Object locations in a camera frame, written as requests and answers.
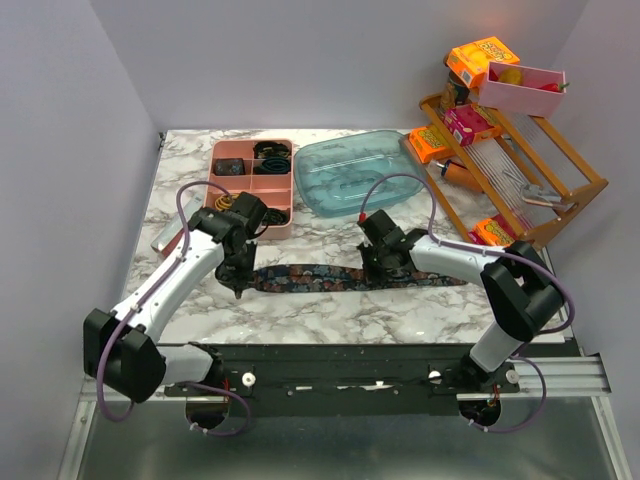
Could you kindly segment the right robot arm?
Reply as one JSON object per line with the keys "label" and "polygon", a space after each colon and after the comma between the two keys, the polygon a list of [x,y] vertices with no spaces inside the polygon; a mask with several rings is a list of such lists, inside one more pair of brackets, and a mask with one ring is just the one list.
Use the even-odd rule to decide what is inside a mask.
{"label": "right robot arm", "polygon": [[379,210],[362,213],[358,226],[367,242],[359,246],[368,279],[456,280],[484,289],[494,322],[461,361],[460,379],[480,392],[496,380],[496,371],[524,344],[542,333],[568,302],[535,249],[516,241],[506,248],[480,247],[436,239],[422,229],[408,233]]}

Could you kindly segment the floral patterned necktie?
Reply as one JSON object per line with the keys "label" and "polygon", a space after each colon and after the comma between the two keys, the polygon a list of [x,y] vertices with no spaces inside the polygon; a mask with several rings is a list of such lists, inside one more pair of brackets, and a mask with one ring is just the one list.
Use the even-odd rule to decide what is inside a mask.
{"label": "floral patterned necktie", "polygon": [[326,264],[271,265],[255,270],[248,287],[266,293],[364,292],[387,289],[454,287],[467,282],[431,272],[395,271],[370,275],[365,269]]}

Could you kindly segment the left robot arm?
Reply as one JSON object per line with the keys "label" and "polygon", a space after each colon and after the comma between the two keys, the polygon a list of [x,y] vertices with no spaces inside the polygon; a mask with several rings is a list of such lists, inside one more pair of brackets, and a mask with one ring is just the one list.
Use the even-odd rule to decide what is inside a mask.
{"label": "left robot arm", "polygon": [[83,364],[99,390],[106,386],[135,403],[162,385],[188,382],[201,395],[214,393],[222,380],[215,354],[187,344],[158,342],[176,310],[223,262],[246,253],[268,207],[242,192],[231,208],[199,209],[172,254],[128,298],[109,312],[92,310],[83,323]]}

